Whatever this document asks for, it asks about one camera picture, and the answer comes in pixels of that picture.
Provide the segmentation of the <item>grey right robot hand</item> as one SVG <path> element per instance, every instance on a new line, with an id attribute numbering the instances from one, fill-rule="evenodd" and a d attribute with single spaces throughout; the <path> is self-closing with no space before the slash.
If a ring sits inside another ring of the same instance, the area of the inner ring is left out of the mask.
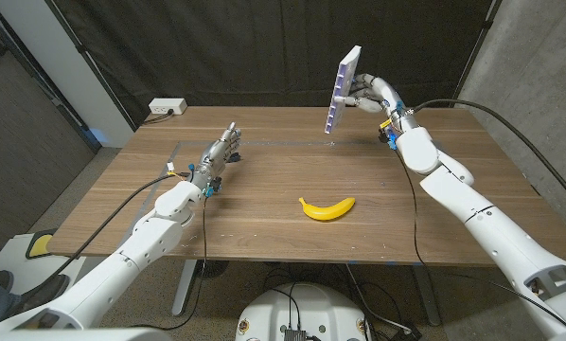
<path id="1" fill-rule="evenodd" d="M 384 113 L 400 134 L 418 128 L 413 110 L 405 106 L 398 92 L 384 79 L 370 74 L 355 77 L 350 93 L 341 103 L 368 113 Z"/>

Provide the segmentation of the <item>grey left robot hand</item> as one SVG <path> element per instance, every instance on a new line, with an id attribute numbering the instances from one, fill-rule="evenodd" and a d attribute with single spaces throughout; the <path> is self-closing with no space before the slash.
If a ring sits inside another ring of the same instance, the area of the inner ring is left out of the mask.
<path id="1" fill-rule="evenodd" d="M 240 129 L 235 122 L 231 122 L 222 136 L 203 151 L 199 163 L 192 171 L 190 182 L 200 189 L 212 188 L 216 191 L 226 163 L 239 147 L 240 136 Z"/>

